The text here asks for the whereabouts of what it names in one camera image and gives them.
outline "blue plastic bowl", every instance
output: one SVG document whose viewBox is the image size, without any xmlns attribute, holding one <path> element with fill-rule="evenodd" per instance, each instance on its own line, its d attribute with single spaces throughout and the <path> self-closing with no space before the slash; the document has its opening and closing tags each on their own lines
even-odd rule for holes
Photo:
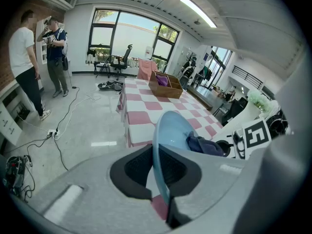
<svg viewBox="0 0 312 234">
<path fill-rule="evenodd" d="M 186 138 L 193 131 L 197 137 L 195 129 L 190 123 L 179 113 L 174 111 L 165 112 L 158 120 L 153 137 L 153 168 L 155 180 L 165 203 L 169 204 L 170 192 L 165 184 L 162 175 L 160 159 L 159 159 L 159 144 L 171 145 L 185 151 L 190 151 Z"/>
</svg>

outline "brick wall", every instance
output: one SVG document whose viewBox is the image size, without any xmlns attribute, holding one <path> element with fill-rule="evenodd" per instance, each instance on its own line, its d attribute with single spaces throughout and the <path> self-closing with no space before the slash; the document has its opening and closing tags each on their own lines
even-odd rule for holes
<svg viewBox="0 0 312 234">
<path fill-rule="evenodd" d="M 6 30 L 0 39 L 0 91 L 11 81 L 14 80 L 10 68 L 8 44 L 12 34 L 20 27 L 20 17 L 26 10 L 32 10 L 36 13 L 38 20 L 47 18 L 48 16 L 57 17 L 60 22 L 64 21 L 64 13 L 54 6 L 51 6 L 40 0 L 26 0 L 18 11 L 12 16 L 8 22 Z"/>
</svg>

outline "black pants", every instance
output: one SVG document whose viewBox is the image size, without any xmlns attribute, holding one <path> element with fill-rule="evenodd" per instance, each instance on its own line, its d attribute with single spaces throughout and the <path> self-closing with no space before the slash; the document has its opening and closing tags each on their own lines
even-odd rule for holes
<svg viewBox="0 0 312 234">
<path fill-rule="evenodd" d="M 22 90 L 27 94 L 28 98 L 33 102 L 39 116 L 42 116 L 43 109 L 41 105 L 41 96 L 35 74 L 35 68 L 32 67 L 18 75 L 15 79 Z"/>
</svg>

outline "white t-shirt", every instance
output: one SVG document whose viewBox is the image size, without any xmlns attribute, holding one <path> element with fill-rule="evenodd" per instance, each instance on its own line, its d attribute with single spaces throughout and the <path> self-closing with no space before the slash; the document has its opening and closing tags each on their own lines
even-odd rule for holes
<svg viewBox="0 0 312 234">
<path fill-rule="evenodd" d="M 33 67 L 26 48 L 34 44 L 34 33 L 26 27 L 19 28 L 11 37 L 9 55 L 14 77 Z"/>
</svg>

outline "sneaker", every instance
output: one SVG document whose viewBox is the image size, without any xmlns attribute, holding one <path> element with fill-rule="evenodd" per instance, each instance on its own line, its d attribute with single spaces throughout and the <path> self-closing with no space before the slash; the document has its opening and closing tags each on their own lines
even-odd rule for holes
<svg viewBox="0 0 312 234">
<path fill-rule="evenodd" d="M 53 98 L 55 98 L 56 96 L 58 96 L 60 93 L 62 93 L 61 90 L 55 91 L 55 93 L 53 94 Z"/>
<path fill-rule="evenodd" d="M 47 118 L 51 113 L 51 110 L 43 111 L 42 116 L 39 116 L 40 120 L 43 121 L 45 118 Z"/>
<path fill-rule="evenodd" d="M 63 94 L 63 97 L 67 96 L 68 95 L 68 89 L 64 90 L 64 94 Z"/>
</svg>

